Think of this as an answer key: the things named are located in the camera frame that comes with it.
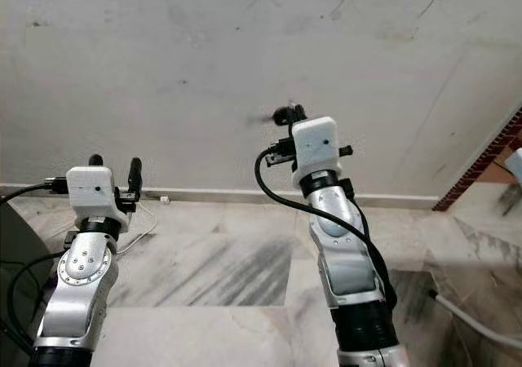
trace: white pipe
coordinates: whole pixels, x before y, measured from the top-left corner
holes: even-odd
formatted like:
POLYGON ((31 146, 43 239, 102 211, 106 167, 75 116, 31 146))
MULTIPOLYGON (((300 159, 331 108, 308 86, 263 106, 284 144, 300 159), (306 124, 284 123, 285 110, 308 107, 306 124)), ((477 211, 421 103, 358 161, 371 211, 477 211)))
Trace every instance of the white pipe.
POLYGON ((455 316, 460 318, 462 321, 466 322, 471 328, 482 334, 483 336, 496 341, 497 343, 501 343, 507 345, 508 347, 513 347, 522 351, 522 341, 515 340, 514 338, 509 338, 506 336, 502 336, 501 334, 493 332, 491 329, 486 328, 481 323, 475 321, 475 319, 468 316, 465 312, 463 312, 460 308, 451 303, 444 296, 438 294, 434 290, 430 290, 430 296, 434 298, 438 303, 442 306, 446 307, 450 312, 452 312, 455 316))

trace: black cable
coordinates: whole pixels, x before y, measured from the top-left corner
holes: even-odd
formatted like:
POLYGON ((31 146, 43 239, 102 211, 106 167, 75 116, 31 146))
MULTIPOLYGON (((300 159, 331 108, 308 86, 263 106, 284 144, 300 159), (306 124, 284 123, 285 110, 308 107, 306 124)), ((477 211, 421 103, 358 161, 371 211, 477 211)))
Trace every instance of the black cable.
POLYGON ((11 340, 13 340, 13 343, 15 343, 19 349, 24 351, 27 356, 31 356, 33 354, 33 348, 31 345, 22 340, 20 336, 13 329, 11 329, 2 318, 0 318, 0 328, 2 328, 2 332, 5 333, 6 336, 11 340))
POLYGON ((503 169, 504 171, 506 171, 507 173, 513 175, 513 173, 511 173, 511 171, 507 168, 507 167, 504 167, 503 165, 501 165, 500 163, 498 163, 497 161, 493 161, 493 164, 500 167, 501 169, 503 169))
POLYGON ((59 253, 54 254, 48 254, 44 255, 43 257, 40 257, 39 259, 34 259, 30 263, 26 264, 23 268, 20 269, 18 273, 16 273, 15 277, 11 279, 9 282, 9 287, 7 288, 7 313, 9 314, 9 317, 11 318, 11 322, 13 323, 13 326, 15 327, 16 332, 18 332, 18 335, 27 343, 32 344, 33 340, 27 335, 25 332, 24 327, 18 320, 18 317, 15 313, 15 287, 16 282, 20 279, 22 274, 29 270, 33 265, 36 265, 37 263, 41 263, 43 261, 47 261, 48 259, 56 259, 58 257, 61 257, 65 252, 61 251, 59 253))
POLYGON ((344 220, 338 218, 337 216, 329 214, 328 212, 324 212, 323 210, 318 210, 317 208, 313 208, 311 206, 306 206, 306 205, 301 204, 296 201, 287 200, 284 197, 276 195, 263 182, 263 177, 261 176, 261 162, 263 161, 264 157, 266 157, 267 155, 269 155, 271 153, 273 153, 272 148, 265 149, 258 155, 257 159, 255 160, 255 164, 254 164, 255 180, 257 181, 261 190, 263 190, 263 192, 267 196, 269 196, 271 199, 273 199, 274 201, 277 201, 284 206, 289 206, 290 208, 308 212, 309 214, 314 214, 316 216, 320 216, 324 219, 327 219, 330 222, 333 222, 333 223, 337 224, 338 226, 345 228, 346 230, 351 232, 353 235, 358 237, 361 241, 363 241, 368 248, 368 255, 369 255, 370 259, 372 260, 372 262, 374 263, 375 270, 381 277, 381 280, 383 280, 384 293, 386 295, 386 303, 391 311, 397 304, 397 295, 395 293, 395 290, 392 287, 392 284, 390 283, 390 277, 388 276, 386 263, 384 262, 384 259, 383 259, 382 255, 380 254, 380 252, 378 251, 377 247, 369 239, 369 234, 368 234, 368 230, 367 230, 368 224, 366 222, 366 219, 364 218, 362 211, 359 210, 361 213, 361 219, 364 219, 363 228, 365 228, 365 234, 360 232, 357 228, 353 227, 350 223, 345 222, 344 220))
MULTIPOLYGON (((22 267, 25 265, 21 261, 6 261, 5 259, 0 259, 0 263, 7 263, 9 265, 20 265, 22 267)), ((31 278, 33 279, 34 284, 36 285, 36 294, 38 296, 38 294, 40 292, 40 284, 38 283, 38 279, 34 275, 33 271, 31 271, 30 269, 29 269, 29 275, 31 276, 31 278)))
POLYGON ((0 205, 5 204, 10 199, 19 196, 20 194, 24 194, 27 192, 32 192, 33 190, 43 190, 46 189, 46 185, 44 183, 40 183, 38 185, 28 186, 27 188, 18 189, 16 192, 11 194, 7 194, 3 198, 0 199, 0 205))

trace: red brick border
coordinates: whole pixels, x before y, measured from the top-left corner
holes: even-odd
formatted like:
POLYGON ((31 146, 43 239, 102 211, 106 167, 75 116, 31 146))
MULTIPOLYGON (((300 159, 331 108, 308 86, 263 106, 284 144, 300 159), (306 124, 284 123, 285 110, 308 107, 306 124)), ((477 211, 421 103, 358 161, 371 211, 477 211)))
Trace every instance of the red brick border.
POLYGON ((502 150, 516 139, 522 131, 522 107, 498 134, 495 140, 484 150, 482 155, 467 169, 462 178, 451 190, 432 208, 432 210, 447 210, 493 162, 502 150))

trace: floor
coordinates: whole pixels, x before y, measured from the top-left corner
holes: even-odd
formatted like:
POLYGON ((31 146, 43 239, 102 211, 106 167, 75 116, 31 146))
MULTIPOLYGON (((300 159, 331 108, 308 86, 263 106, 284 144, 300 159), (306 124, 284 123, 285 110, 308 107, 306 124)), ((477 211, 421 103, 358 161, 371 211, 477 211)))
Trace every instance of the floor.
MULTIPOLYGON (((427 297, 436 287, 491 329, 522 338, 522 209, 502 218, 493 198, 486 205, 480 197, 469 192, 467 204, 445 214, 365 209, 391 269, 396 330, 413 366, 522 365, 521 354, 427 297)), ((60 249, 58 232, 73 219, 67 200, 14 202, 49 249, 60 249)), ((158 225, 118 257, 94 367, 337 365, 306 215, 276 205, 143 205, 158 225)), ((152 222, 136 213, 120 246, 152 222)))

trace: concrete wall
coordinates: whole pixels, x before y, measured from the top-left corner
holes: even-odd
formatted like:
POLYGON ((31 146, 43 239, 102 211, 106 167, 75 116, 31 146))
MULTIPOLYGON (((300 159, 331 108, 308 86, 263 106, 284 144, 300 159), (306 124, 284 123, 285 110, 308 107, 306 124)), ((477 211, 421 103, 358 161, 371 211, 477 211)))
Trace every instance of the concrete wall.
POLYGON ((439 196, 522 99, 522 0, 275 1, 0 0, 2 181, 98 152, 120 184, 140 156, 149 187, 254 189, 292 98, 359 192, 439 196))

